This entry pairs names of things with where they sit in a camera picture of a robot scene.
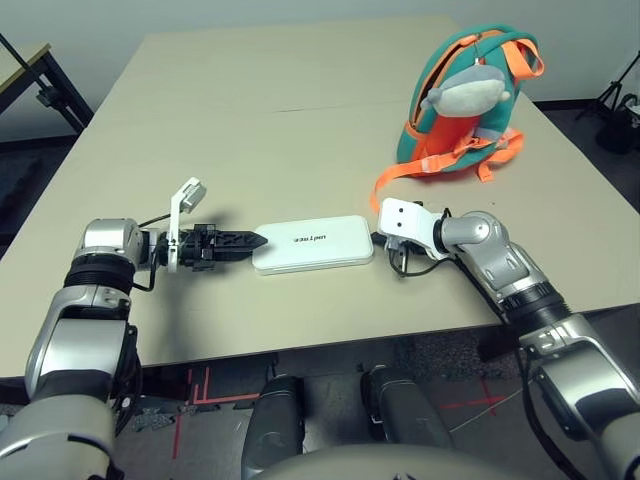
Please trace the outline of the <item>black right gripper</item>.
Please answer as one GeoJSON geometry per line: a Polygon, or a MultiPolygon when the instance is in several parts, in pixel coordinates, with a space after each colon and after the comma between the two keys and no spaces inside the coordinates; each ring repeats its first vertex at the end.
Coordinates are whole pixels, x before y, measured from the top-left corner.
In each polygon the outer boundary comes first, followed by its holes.
{"type": "Polygon", "coordinates": [[[382,248],[386,247],[390,257],[398,258],[406,255],[427,255],[427,251],[423,246],[403,237],[393,235],[386,236],[379,232],[372,232],[370,237],[374,245],[382,248]]]}

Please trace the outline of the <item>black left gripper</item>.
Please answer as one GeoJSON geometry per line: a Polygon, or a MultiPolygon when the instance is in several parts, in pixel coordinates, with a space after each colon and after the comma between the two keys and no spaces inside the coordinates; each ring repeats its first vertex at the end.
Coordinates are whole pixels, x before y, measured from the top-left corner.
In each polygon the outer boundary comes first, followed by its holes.
{"type": "Polygon", "coordinates": [[[253,248],[267,243],[266,238],[252,231],[220,231],[215,224],[195,224],[192,229],[179,232],[177,265],[195,272],[213,270],[215,262],[248,259],[253,248]]]}

